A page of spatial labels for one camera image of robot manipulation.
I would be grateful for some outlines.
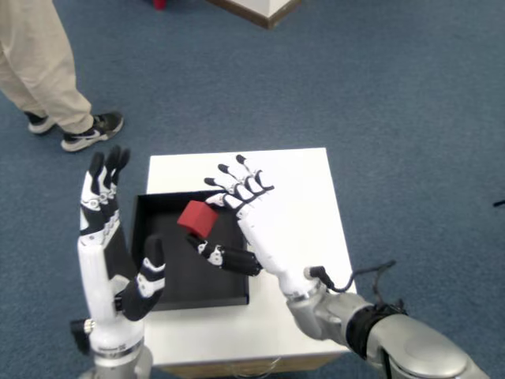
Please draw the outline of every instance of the wooden edge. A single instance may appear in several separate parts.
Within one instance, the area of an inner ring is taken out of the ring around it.
[[[281,9],[272,14],[270,17],[266,17],[262,14],[254,12],[244,6],[237,4],[236,2],[232,2],[231,0],[207,0],[211,4],[218,6],[219,8],[223,8],[230,13],[233,13],[239,17],[245,18],[252,23],[259,25],[265,29],[274,28],[288,13],[290,13],[293,9],[295,9],[300,3],[301,0],[290,0],[287,4],[285,4]]]
[[[298,356],[282,359],[257,359],[239,362],[217,362],[212,364],[196,364],[186,366],[161,366],[161,370],[184,379],[229,377],[229,376],[258,376],[262,373],[293,372],[316,370],[321,366],[337,359],[341,353],[325,355]]]
[[[268,18],[268,29],[273,29],[275,26],[289,13],[291,13],[297,6],[301,4],[301,0],[290,0],[281,9],[272,14]]]

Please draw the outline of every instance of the black fingertip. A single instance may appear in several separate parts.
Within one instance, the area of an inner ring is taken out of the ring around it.
[[[161,242],[161,238],[158,235],[150,235],[145,240],[144,255],[155,267],[159,267],[165,263],[163,244]]]
[[[240,164],[244,164],[245,160],[246,158],[243,155],[241,154],[237,155],[237,162],[239,162]]]
[[[226,164],[220,164],[220,165],[218,165],[218,169],[221,172],[224,172],[225,174],[228,174],[228,166]]]
[[[121,148],[119,146],[116,145],[110,150],[109,156],[107,157],[107,161],[105,162],[105,167],[107,167],[107,170],[109,172],[115,169],[116,166],[118,165],[120,155],[121,155]]]
[[[217,186],[217,184],[215,184],[214,178],[205,178],[204,182],[209,186]]]
[[[96,178],[100,172],[102,172],[103,167],[103,154],[101,152],[96,152],[92,158],[92,163],[89,165],[89,174]]]
[[[205,243],[203,239],[193,234],[186,235],[186,241],[188,241],[189,244],[195,249],[198,249],[198,246],[200,246],[202,243]]]
[[[125,166],[129,162],[129,157],[130,157],[130,151],[129,148],[125,148],[124,150],[121,151],[121,155],[119,157],[119,162],[118,162],[118,170],[122,170],[125,168]]]

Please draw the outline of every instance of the black cable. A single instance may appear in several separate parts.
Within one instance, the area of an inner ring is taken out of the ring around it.
[[[361,270],[356,270],[354,271],[350,278],[349,278],[349,281],[347,282],[346,286],[343,287],[343,288],[335,288],[335,286],[333,286],[333,288],[330,288],[332,291],[334,292],[337,292],[339,294],[343,293],[343,292],[347,292],[347,290],[349,290],[350,286],[353,285],[353,281],[354,281],[354,278],[356,276],[359,276],[359,275],[364,275],[364,274],[368,274],[370,272],[377,272],[377,276],[376,276],[376,279],[373,283],[374,285],[374,294],[377,295],[376,293],[376,289],[377,289],[377,284],[379,282],[379,278],[380,276],[382,275],[382,273],[384,271],[386,271],[388,268],[390,267],[393,267],[394,265],[396,264],[396,261],[389,261],[387,263],[384,263],[383,265],[379,265],[379,266],[374,266],[374,267],[370,267],[370,268],[363,268]]]
[[[331,281],[330,276],[326,273],[326,270],[324,269],[323,266],[316,266],[316,267],[311,267],[309,269],[309,275],[312,278],[319,278],[326,287],[328,287],[330,290],[333,292],[337,292],[339,294],[347,292],[350,288],[350,286],[353,285],[354,278],[359,275],[364,275],[368,274],[370,272],[377,272],[377,276],[373,282],[373,293],[377,296],[380,302],[382,302],[382,296],[380,296],[379,293],[379,278],[383,274],[384,271],[388,270],[389,268],[393,267],[396,265],[396,261],[388,261],[387,263],[384,263],[382,265],[374,266],[374,267],[369,267],[369,268],[362,268],[361,270],[356,270],[354,271],[350,278],[349,281],[347,282],[346,286],[342,288],[337,288],[335,287],[335,284],[333,281]]]

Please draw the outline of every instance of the white table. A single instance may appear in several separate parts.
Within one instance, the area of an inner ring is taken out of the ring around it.
[[[324,265],[337,286],[345,285],[351,267],[326,149],[241,154],[259,163],[276,190],[293,204],[293,217],[299,219],[293,230],[294,236],[300,236],[297,258],[307,265]],[[209,190],[204,178],[219,173],[217,165],[234,162],[236,155],[152,156],[147,193]],[[249,293],[247,306],[151,313],[145,341],[154,364],[180,366],[347,351],[332,341],[311,340],[298,330],[274,276],[262,272],[249,279]]]

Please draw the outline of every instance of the shoe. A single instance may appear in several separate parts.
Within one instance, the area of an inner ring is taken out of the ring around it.
[[[53,126],[56,125],[53,120],[46,117],[39,117],[36,114],[25,112],[26,117],[28,117],[28,130],[30,130],[34,134],[44,134],[47,133]]]
[[[124,118],[118,112],[93,116],[93,125],[83,133],[63,134],[62,148],[66,152],[78,152],[99,141],[112,138],[123,127]]]

